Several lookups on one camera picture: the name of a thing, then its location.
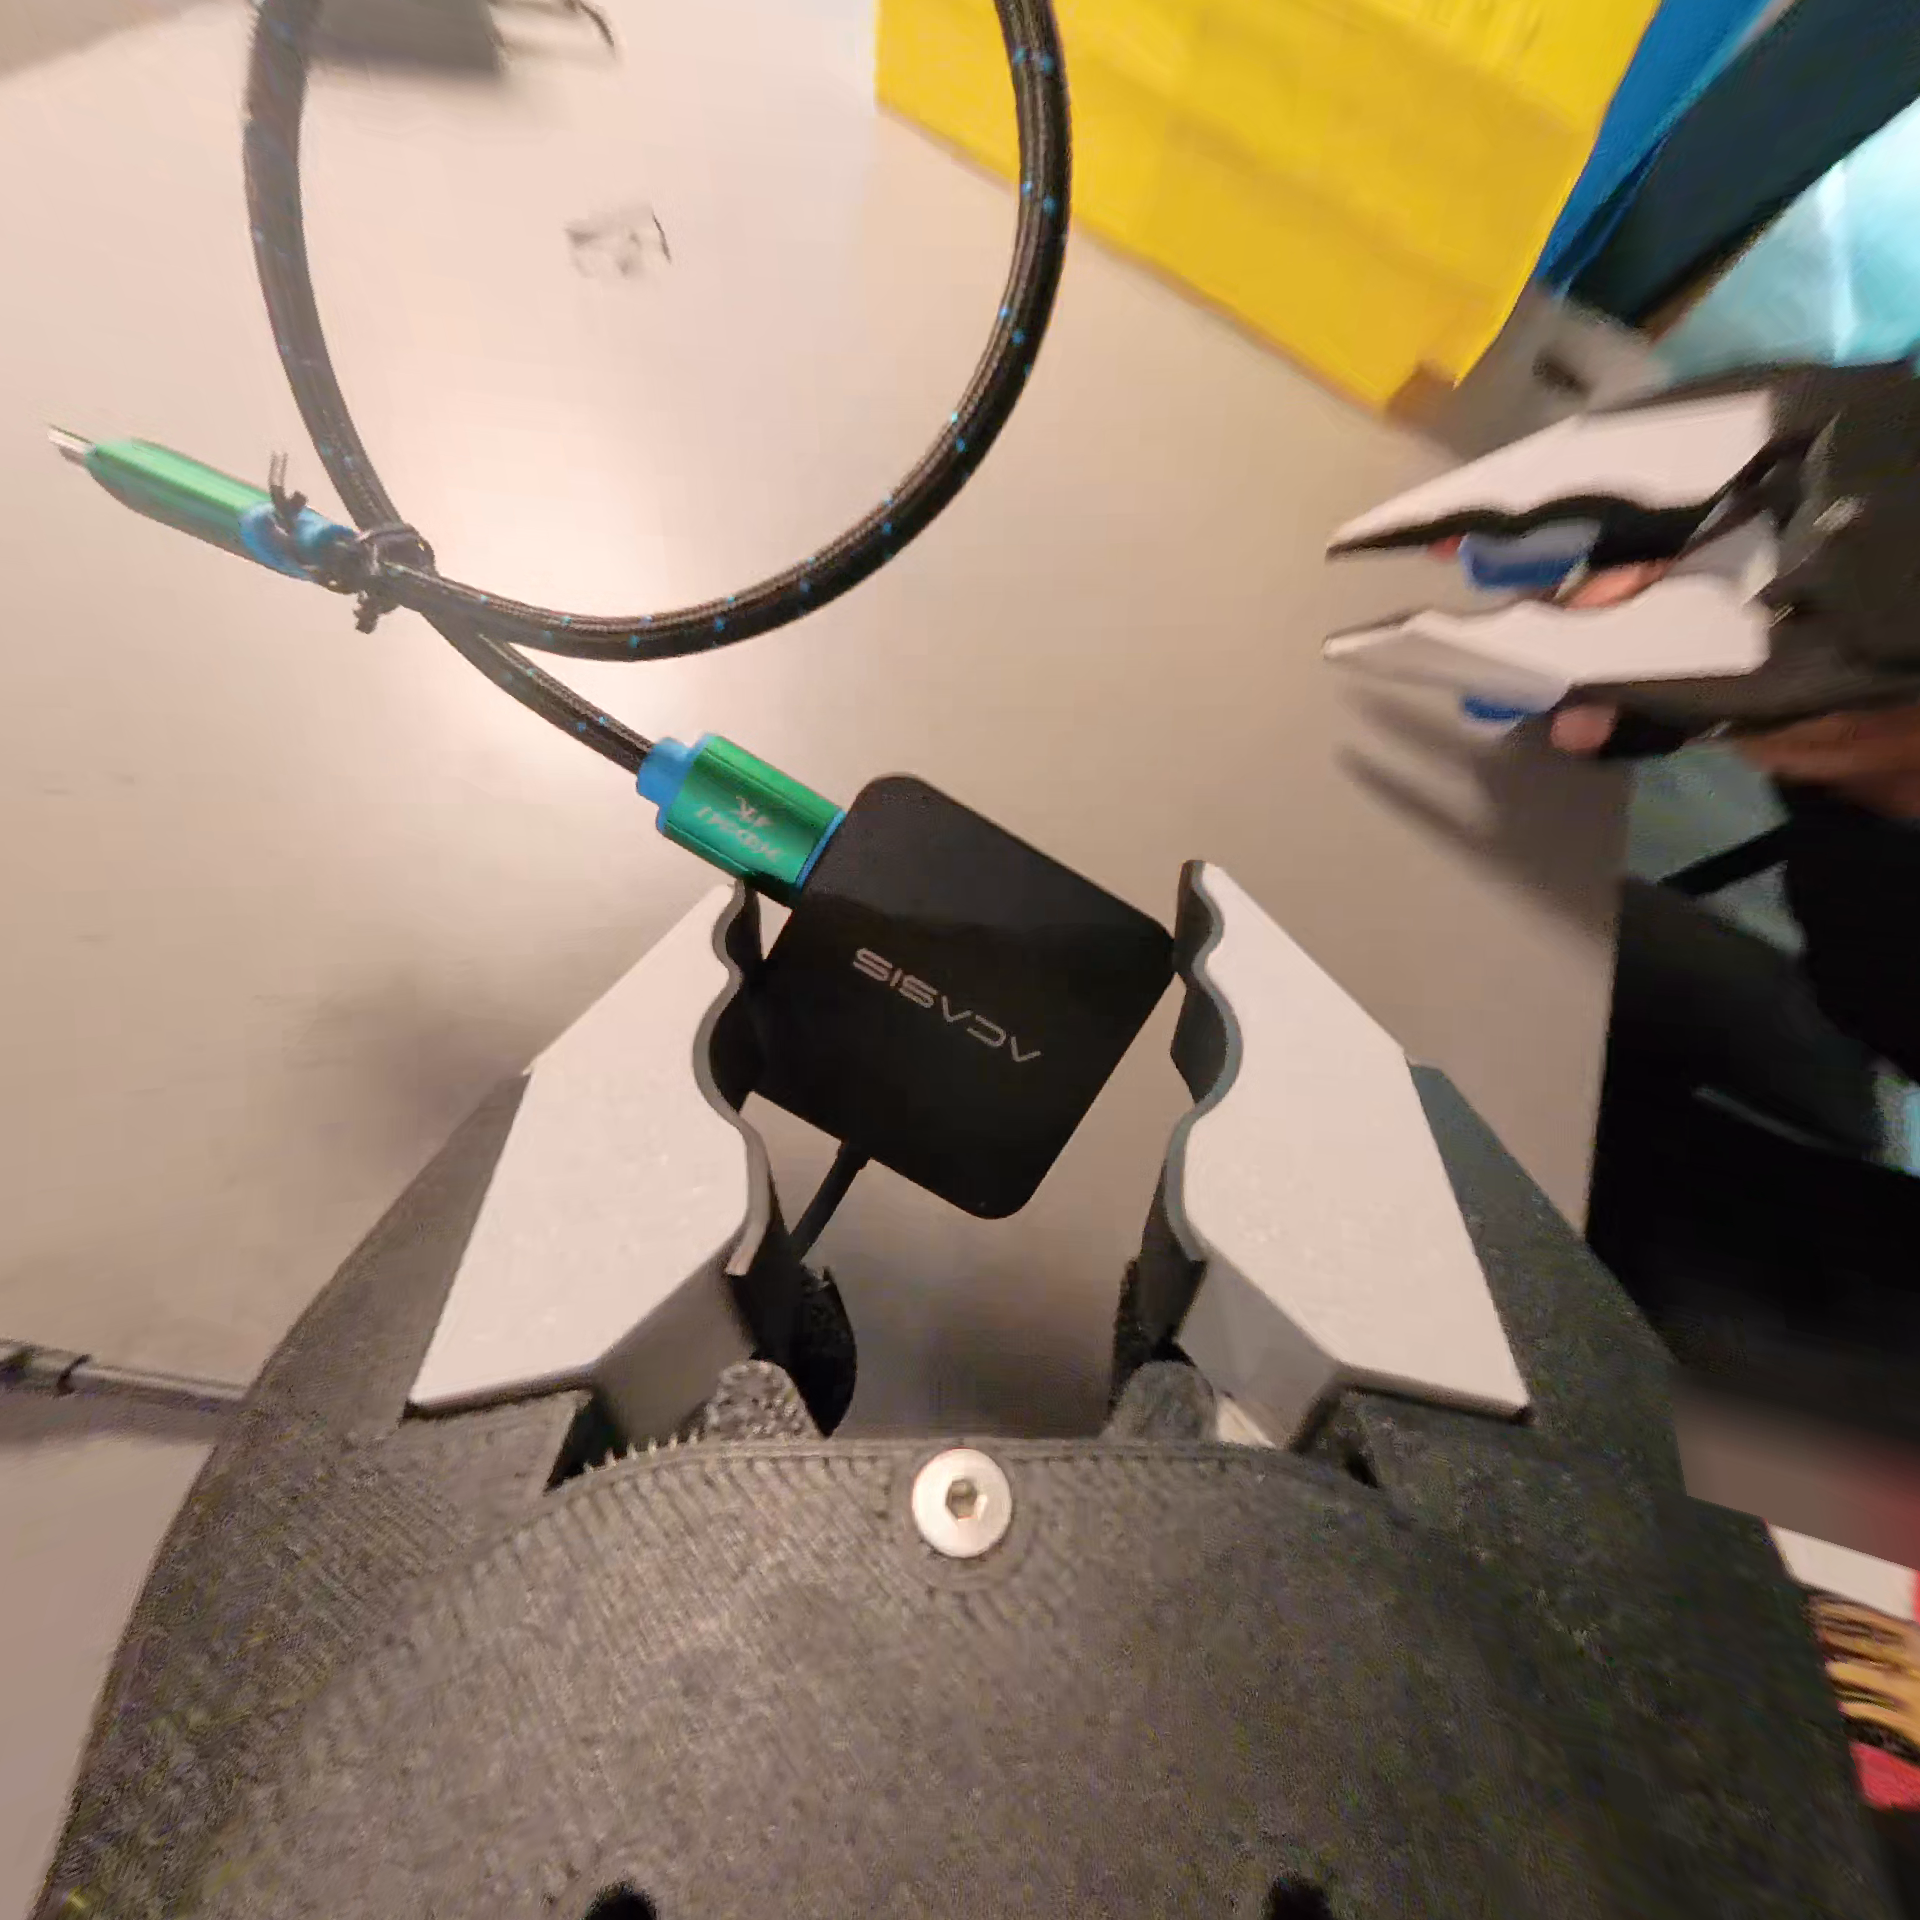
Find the black square hub with cable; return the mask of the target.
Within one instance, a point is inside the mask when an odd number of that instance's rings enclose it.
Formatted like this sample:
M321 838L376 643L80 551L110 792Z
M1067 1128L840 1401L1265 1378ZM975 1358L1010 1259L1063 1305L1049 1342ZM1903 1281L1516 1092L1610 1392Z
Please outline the black square hub with cable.
M920 779L878 779L840 808L791 904L744 880L758 904L744 1116L766 1140L812 1312L805 1388L758 1363L821 1433L851 1405L856 1335L808 1254L856 1177L881 1163L975 1218L1025 1212L1173 973L1154 914ZM404 1420L523 1084L476 1116L478 1161L436 1244L446 1272L383 1281L370 1241L316 1301L316 1351L293 1338L254 1388L231 1392L6 1342L6 1392L347 1433Z

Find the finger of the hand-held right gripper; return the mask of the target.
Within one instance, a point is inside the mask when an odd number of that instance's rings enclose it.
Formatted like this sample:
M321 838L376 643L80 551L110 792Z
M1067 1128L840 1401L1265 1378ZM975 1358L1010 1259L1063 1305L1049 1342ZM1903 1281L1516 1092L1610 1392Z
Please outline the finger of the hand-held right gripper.
M1592 686L1740 678L1769 658L1771 609L1729 580L1665 580L1613 604L1518 597L1421 609L1337 632L1324 655L1383 683L1436 686L1495 707L1554 707Z
M1702 512L1776 444L1771 393L1709 393L1564 416L1336 528L1327 554Z

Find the large blue box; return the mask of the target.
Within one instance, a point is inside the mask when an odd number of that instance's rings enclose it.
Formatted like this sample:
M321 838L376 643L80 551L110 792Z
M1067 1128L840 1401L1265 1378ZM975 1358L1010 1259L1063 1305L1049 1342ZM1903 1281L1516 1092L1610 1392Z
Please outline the large blue box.
M1915 103L1915 2L1659 2L1539 288L1665 316Z

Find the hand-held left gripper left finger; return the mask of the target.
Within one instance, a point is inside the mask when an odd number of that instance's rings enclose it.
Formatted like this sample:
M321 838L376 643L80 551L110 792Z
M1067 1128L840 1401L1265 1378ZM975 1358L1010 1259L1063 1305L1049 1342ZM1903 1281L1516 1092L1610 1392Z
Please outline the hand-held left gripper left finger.
M758 904L720 880L526 1068L414 1415L587 1392L656 1439L734 1363L805 1388L808 1272L744 1116L756 963Z

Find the person's right hand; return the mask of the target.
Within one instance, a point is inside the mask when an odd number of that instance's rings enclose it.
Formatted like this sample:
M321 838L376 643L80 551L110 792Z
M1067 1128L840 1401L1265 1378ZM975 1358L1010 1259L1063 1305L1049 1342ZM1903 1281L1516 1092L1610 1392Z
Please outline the person's right hand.
M1804 716L1729 741L1776 780L1824 784L1855 806L1915 816L1915 706Z

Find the yellow plastic bin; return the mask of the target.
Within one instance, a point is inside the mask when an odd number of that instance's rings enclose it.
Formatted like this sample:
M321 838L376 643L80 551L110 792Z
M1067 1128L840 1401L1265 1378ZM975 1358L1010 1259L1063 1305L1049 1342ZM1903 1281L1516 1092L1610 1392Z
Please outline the yellow plastic bin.
M1500 345L1657 2L878 2L878 106L1343 393Z

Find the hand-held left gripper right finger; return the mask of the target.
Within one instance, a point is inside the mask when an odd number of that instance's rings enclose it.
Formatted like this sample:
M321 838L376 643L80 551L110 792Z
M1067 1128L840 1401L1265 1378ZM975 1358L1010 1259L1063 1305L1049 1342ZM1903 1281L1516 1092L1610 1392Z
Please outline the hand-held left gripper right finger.
M1224 1439L1305 1448L1343 1393L1495 1420L1531 1388L1413 1066L1221 861L1178 896L1173 1121L1117 1312L1117 1398L1185 1361Z

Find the grey power bank with display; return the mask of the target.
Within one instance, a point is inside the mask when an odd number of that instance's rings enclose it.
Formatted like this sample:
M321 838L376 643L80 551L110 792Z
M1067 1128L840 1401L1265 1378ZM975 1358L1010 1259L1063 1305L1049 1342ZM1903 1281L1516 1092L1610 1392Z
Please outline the grey power bank with display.
M441 75L491 75L504 42L491 2L317 2L312 56Z

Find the black twist tie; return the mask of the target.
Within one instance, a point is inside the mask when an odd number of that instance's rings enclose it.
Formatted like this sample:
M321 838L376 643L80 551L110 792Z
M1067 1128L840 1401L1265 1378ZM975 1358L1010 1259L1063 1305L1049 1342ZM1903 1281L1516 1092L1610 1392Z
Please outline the black twist tie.
M564 227L569 258L587 278L644 278L676 265L667 227L651 201L624 201Z

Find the braided hdmi cable green plugs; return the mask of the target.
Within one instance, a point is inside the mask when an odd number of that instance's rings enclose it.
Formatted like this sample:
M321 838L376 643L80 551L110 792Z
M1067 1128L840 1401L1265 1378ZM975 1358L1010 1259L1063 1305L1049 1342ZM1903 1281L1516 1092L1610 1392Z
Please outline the braided hdmi cable green plugs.
M132 512L259 564L280 580L343 595L358 627L420 612L523 707L637 779L656 826L706 864L791 904L842 808L706 735L648 741L551 678L533 655L658 664L736 649L831 604L920 540L997 444L1033 379L1071 250L1071 74L1049 2L997 2L1021 131L1021 218L993 338L917 468L842 537L803 564L687 609L587 615L485 595L441 571L432 543L398 516L348 415L312 272L302 218L302 112L317 39L317 2L259 2L247 74L247 201L259 283L278 356L326 479L348 521L335 521L288 485L284 457L270 483L206 468L149 439L49 434Z

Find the person's right forearm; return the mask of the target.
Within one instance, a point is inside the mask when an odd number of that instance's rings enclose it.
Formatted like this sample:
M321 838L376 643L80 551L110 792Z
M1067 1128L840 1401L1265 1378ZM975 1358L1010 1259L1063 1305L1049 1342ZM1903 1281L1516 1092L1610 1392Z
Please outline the person's right forearm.
M1778 780L1786 900L1821 1013L1915 1080L1915 816Z

